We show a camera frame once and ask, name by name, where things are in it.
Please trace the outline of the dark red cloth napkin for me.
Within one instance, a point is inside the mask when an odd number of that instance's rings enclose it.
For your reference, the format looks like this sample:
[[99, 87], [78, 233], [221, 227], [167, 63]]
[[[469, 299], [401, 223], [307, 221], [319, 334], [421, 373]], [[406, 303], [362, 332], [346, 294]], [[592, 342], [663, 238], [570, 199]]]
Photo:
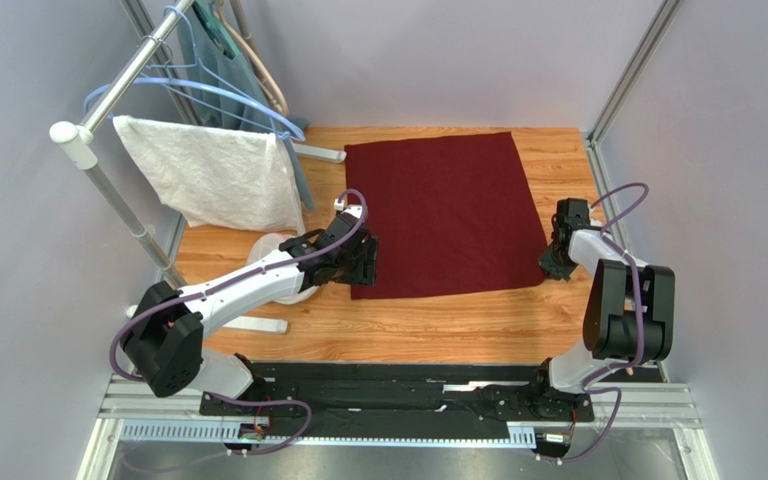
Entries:
[[370, 208], [376, 282], [354, 300], [528, 288], [547, 247], [511, 133], [347, 145], [346, 185]]

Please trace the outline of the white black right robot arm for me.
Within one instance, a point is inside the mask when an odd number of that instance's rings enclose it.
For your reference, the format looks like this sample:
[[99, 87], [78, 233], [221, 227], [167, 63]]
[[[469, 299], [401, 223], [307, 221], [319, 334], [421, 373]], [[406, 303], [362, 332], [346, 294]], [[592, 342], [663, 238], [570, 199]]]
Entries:
[[584, 199], [558, 201], [551, 223], [552, 241], [539, 258], [545, 276], [567, 280], [582, 268], [592, 278], [581, 340], [546, 359], [531, 384], [531, 411], [555, 419], [579, 408], [605, 377], [669, 355], [676, 277], [622, 249]]

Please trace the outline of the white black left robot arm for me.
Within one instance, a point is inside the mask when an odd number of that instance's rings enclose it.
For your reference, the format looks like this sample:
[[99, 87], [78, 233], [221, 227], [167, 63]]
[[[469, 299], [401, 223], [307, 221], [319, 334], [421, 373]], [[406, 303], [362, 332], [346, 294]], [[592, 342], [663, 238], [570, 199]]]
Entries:
[[219, 329], [262, 305], [327, 283], [374, 284], [379, 242], [366, 228], [331, 226], [290, 237], [256, 262], [201, 284], [174, 289], [151, 286], [132, 319], [112, 342], [111, 358], [123, 352], [134, 373], [116, 373], [144, 383], [158, 398], [186, 389], [239, 399], [255, 374], [240, 354], [222, 354], [205, 341]]

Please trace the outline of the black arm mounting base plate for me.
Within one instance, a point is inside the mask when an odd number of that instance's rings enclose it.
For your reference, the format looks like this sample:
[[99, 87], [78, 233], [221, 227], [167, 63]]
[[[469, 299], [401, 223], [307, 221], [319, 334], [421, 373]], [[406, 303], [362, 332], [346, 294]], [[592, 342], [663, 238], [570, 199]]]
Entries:
[[255, 362], [243, 400], [297, 399], [313, 412], [307, 438], [503, 440], [509, 422], [595, 422], [594, 399], [548, 419], [529, 405], [534, 365]]

